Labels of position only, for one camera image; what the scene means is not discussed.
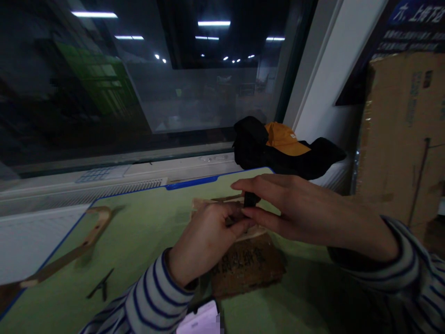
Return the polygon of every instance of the striped sleeve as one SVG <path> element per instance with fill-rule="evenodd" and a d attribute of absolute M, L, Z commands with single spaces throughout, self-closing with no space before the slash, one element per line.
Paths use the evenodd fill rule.
<path fill-rule="evenodd" d="M 382 218 L 399 244 L 397 259 L 390 263 L 376 263 L 362 257 L 362 261 L 357 261 L 359 257 L 345 256 L 344 250 L 331 248 L 332 260 L 368 288 L 399 300 L 406 326 L 418 332 L 444 333 L 444 261 L 428 253 L 401 222 Z"/>
<path fill-rule="evenodd" d="M 167 269 L 166 252 L 168 250 L 122 296 L 96 314 L 80 333 L 173 332 L 185 317 L 194 291 L 174 282 Z"/>

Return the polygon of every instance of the window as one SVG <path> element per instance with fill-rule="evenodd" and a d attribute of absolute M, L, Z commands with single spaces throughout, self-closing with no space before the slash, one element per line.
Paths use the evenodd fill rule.
<path fill-rule="evenodd" d="M 0 161 L 22 177 L 230 150 L 282 121 L 303 0 L 15 0 L 1 10 Z"/>

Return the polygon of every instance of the blue sign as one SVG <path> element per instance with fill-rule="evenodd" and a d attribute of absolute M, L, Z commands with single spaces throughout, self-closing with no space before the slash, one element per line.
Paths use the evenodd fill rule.
<path fill-rule="evenodd" d="M 445 52 L 444 16 L 443 0 L 390 0 L 336 105 L 365 103 L 366 75 L 372 59 L 403 51 Z"/>

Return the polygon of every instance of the ceiling light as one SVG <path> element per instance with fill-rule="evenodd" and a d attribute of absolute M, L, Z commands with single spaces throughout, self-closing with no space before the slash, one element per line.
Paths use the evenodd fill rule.
<path fill-rule="evenodd" d="M 211 40 L 219 40 L 219 37 L 206 37 L 206 36 L 195 36 L 196 39 L 211 39 Z"/>
<path fill-rule="evenodd" d="M 229 26 L 230 21 L 198 21 L 198 26 Z"/>
<path fill-rule="evenodd" d="M 142 36 L 115 36 L 117 39 L 138 39 L 144 40 Z"/>
<path fill-rule="evenodd" d="M 267 37 L 266 38 L 266 41 L 277 41 L 277 42 L 280 42 L 280 41 L 284 41 L 284 40 L 285 40 L 284 37 Z"/>
<path fill-rule="evenodd" d="M 72 12 L 72 13 L 77 17 L 117 19 L 117 15 L 114 13 L 105 13 L 105 12 Z"/>

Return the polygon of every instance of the hand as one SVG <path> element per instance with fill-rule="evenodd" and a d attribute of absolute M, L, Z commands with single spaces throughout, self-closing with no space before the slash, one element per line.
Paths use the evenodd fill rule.
<path fill-rule="evenodd" d="M 258 207 L 242 212 L 287 239 L 346 248 L 381 262 L 398 255 L 397 241 L 378 214 L 301 177 L 264 174 L 231 187 L 279 209 L 281 216 Z"/>
<path fill-rule="evenodd" d="M 255 225 L 241 219 L 226 227 L 226 218 L 244 217 L 237 202 L 208 204 L 197 211 L 176 245 L 170 250 L 170 274 L 184 287 L 212 269 L 236 239 Z"/>

